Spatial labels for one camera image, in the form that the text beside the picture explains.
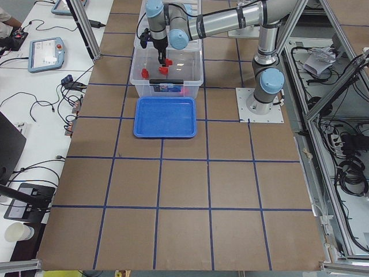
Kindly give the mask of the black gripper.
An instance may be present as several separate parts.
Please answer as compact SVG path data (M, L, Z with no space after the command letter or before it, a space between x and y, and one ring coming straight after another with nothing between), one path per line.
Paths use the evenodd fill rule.
M155 49L158 50L158 62L162 66L166 66L166 49L168 47L168 37L165 29L154 31L145 28L140 34L140 45L143 49L147 48L149 42L153 43Z

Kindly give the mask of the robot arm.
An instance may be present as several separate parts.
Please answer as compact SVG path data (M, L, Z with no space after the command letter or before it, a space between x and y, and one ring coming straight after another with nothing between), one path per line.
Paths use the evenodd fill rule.
M181 3L146 1L144 17L148 19L148 27L137 37L142 48L152 42L158 51L159 63L165 65L168 46L182 50L193 40L259 25L258 48L253 58L257 85L246 104L252 113L266 115L285 81L275 64L306 3L252 1L207 14L192 15Z

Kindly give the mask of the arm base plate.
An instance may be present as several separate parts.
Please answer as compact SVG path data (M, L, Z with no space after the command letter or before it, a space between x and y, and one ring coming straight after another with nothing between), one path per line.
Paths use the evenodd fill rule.
M244 123L284 123L282 99L276 95L273 102L263 104L254 98L254 88L236 88L239 121Z

